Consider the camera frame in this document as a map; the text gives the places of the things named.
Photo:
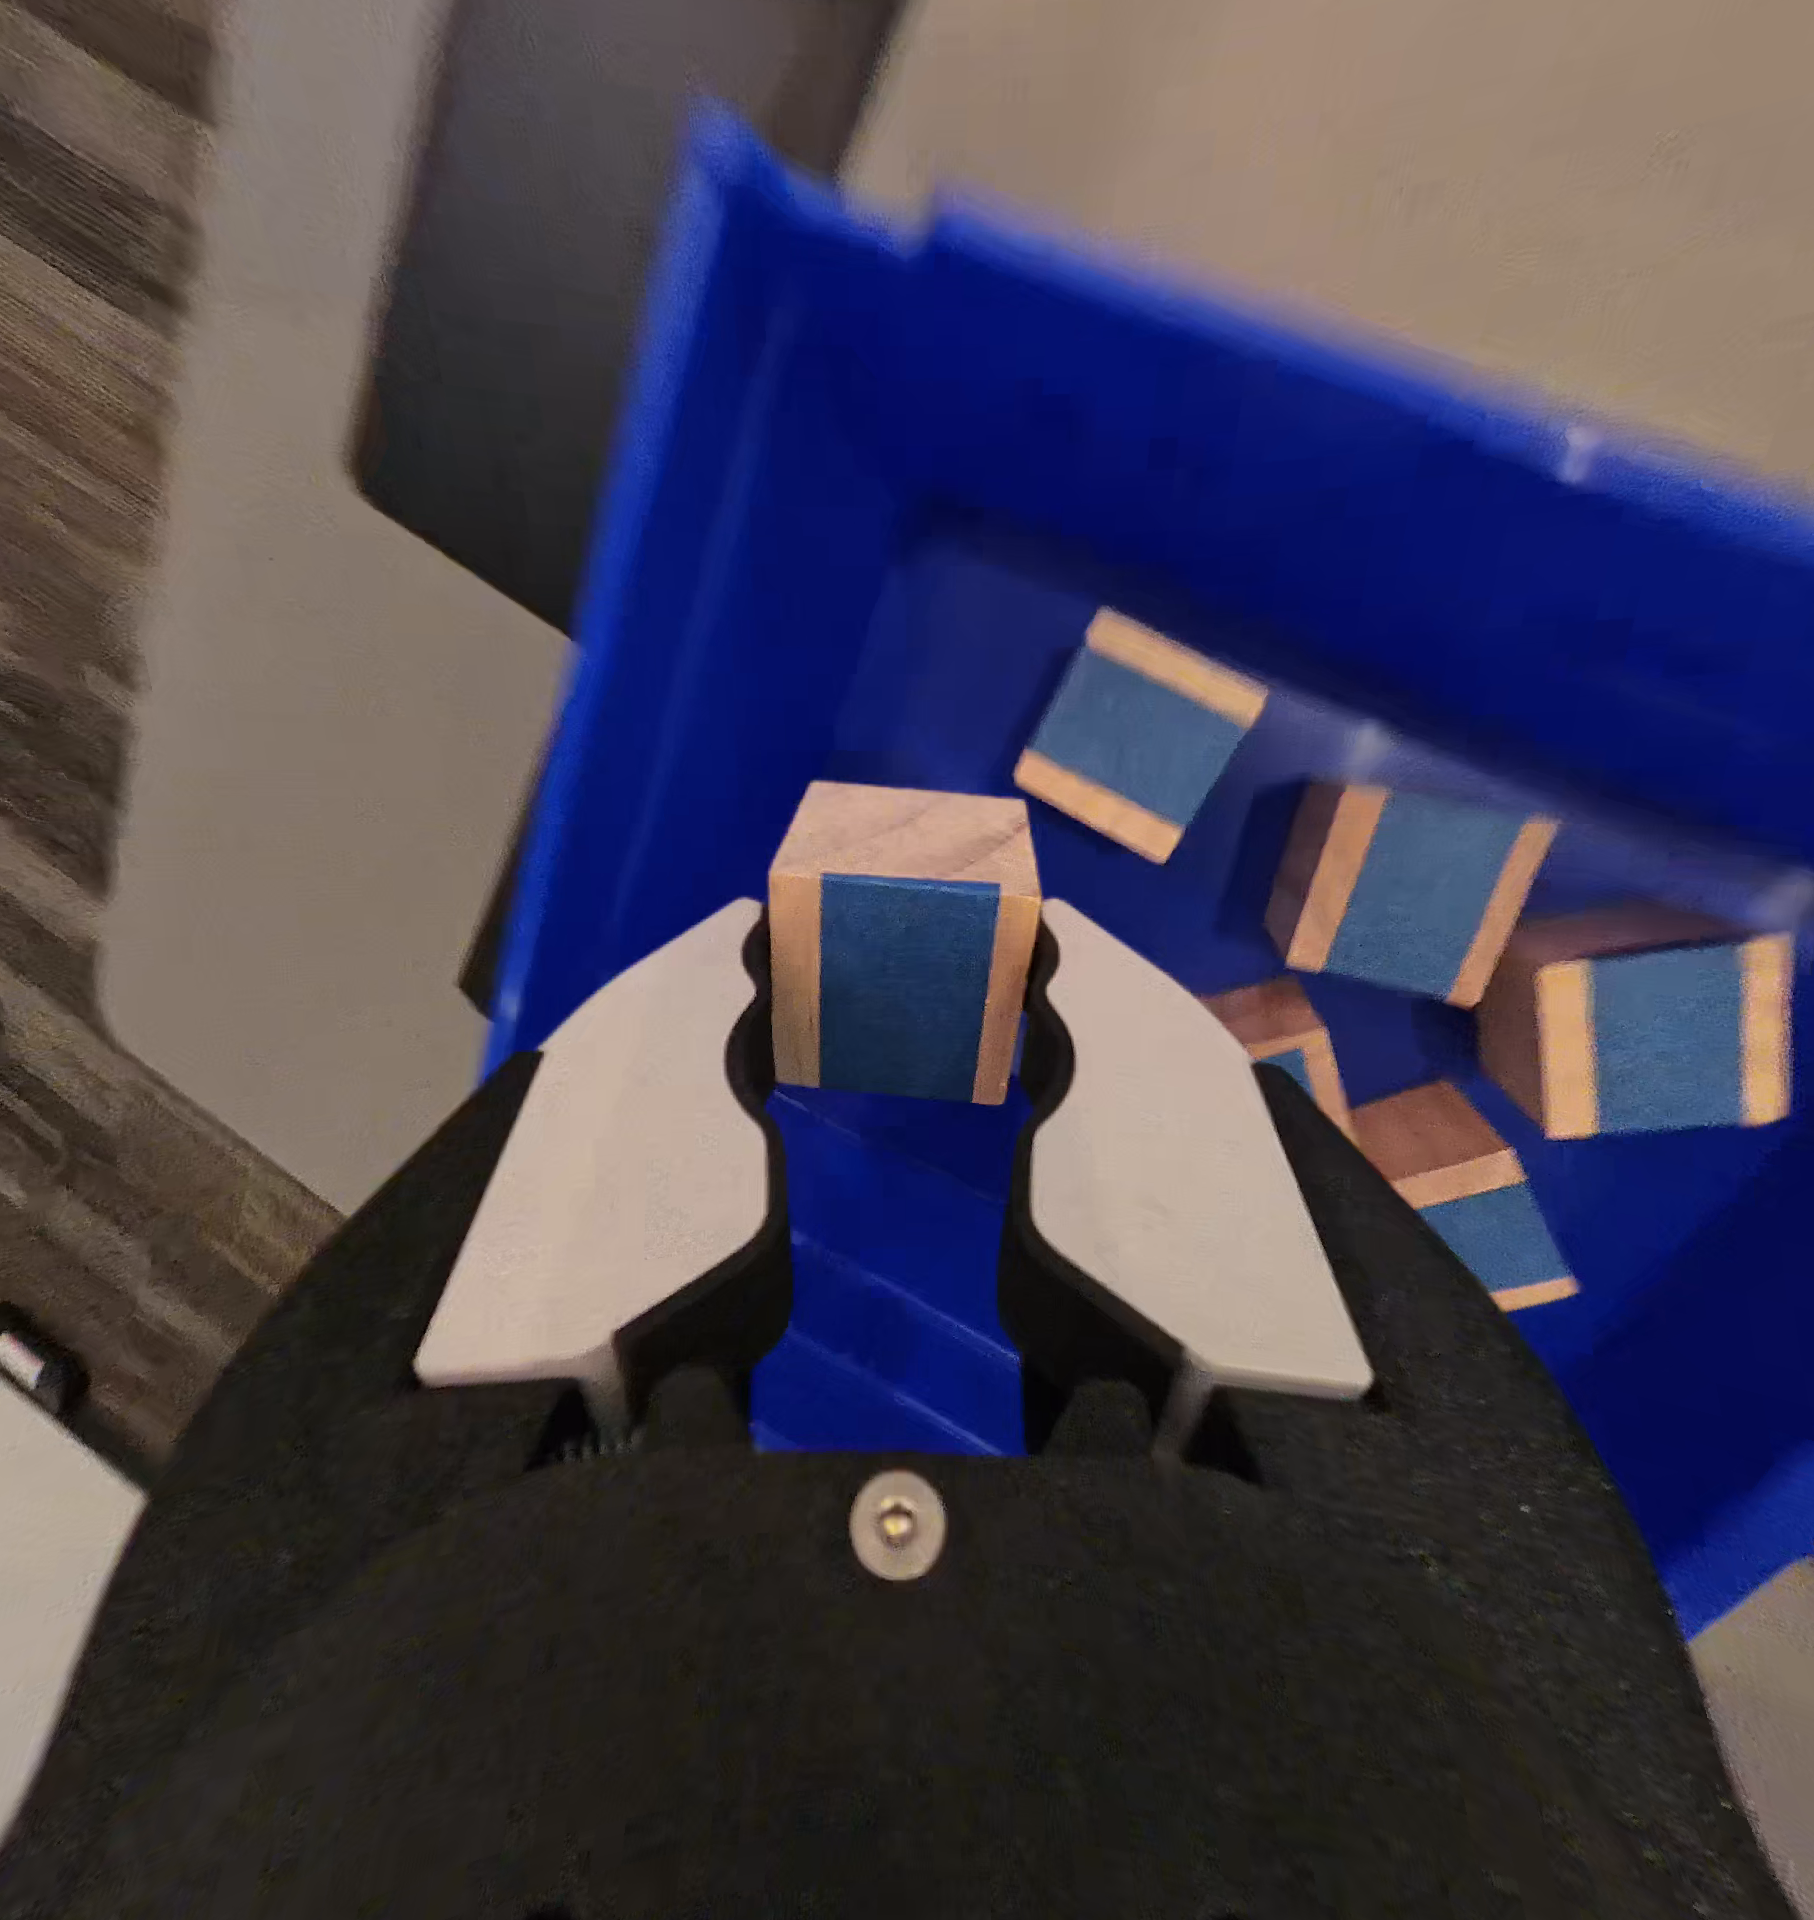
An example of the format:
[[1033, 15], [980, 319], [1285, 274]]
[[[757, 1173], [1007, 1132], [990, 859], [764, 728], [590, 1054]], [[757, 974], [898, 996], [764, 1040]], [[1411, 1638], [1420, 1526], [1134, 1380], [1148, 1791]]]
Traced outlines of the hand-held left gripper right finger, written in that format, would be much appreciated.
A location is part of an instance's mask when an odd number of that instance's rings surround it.
[[1353, 1406], [1373, 1357], [1245, 1045], [1159, 965], [1046, 900], [1024, 1000], [1001, 1335], [1024, 1451], [1126, 1380], [1183, 1455], [1214, 1397]]

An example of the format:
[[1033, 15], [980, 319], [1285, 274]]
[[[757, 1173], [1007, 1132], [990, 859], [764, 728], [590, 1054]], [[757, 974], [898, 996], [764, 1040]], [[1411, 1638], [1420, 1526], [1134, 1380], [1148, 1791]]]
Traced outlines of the white flat surface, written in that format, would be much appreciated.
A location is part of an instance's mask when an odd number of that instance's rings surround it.
[[147, 1491], [0, 1378], [0, 1842]]

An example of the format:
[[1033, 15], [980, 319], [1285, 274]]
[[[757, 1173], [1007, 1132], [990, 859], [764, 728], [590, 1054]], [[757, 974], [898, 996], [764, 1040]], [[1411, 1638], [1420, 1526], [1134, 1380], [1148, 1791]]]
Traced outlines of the wooden cube with blue stripe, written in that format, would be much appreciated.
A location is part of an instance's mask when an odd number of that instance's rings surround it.
[[1373, 1173], [1445, 1238], [1500, 1312], [1578, 1297], [1517, 1146], [1508, 1146], [1449, 1079], [1368, 1097], [1346, 1109], [1346, 1127]]
[[1473, 1000], [1479, 1076], [1550, 1132], [1788, 1115], [1796, 935], [1664, 900], [1521, 918]]
[[1016, 788], [1168, 863], [1261, 709], [1272, 682], [1097, 609], [1016, 754]]
[[1261, 929], [1288, 974], [1473, 1007], [1553, 841], [1537, 810], [1311, 780]]
[[1328, 1025], [1311, 1007], [1299, 980], [1285, 974], [1285, 980], [1261, 980], [1261, 984], [1214, 992], [1214, 996], [1204, 996], [1204, 1007], [1239, 1040], [1239, 1048], [1250, 1064], [1272, 1064], [1288, 1079], [1299, 1079], [1299, 1090], [1341, 1132], [1353, 1132], [1341, 1070], [1335, 1070], [1335, 1048], [1328, 1048]]
[[805, 787], [765, 863], [772, 1079], [1001, 1106], [1033, 941], [1028, 803]]

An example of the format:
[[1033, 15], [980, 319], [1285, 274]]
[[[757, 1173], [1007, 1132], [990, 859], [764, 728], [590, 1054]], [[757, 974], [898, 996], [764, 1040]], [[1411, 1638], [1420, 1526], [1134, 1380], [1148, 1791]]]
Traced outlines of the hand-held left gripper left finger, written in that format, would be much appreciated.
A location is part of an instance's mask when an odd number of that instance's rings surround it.
[[651, 1391], [701, 1367], [742, 1413], [794, 1323], [765, 1097], [765, 909], [729, 900], [536, 1045], [416, 1380], [575, 1380], [590, 1429], [636, 1429]]

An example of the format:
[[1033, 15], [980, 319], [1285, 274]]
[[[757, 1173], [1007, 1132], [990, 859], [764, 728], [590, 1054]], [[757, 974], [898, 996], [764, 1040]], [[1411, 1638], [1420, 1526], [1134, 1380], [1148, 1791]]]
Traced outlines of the blue plastic bin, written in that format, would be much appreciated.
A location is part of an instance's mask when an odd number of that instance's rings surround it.
[[1042, 883], [1182, 984], [1258, 935], [1285, 810], [1382, 780], [1564, 813], [1537, 900], [1796, 935], [1772, 1127], [1517, 1154], [1578, 1297], [1521, 1331], [1679, 1629], [1814, 1554], [1814, 511], [943, 212], [898, 228], [701, 106], [651, 249], [492, 1048], [764, 893], [811, 780], [1007, 788], [1097, 604], [1277, 709], [1154, 867]]

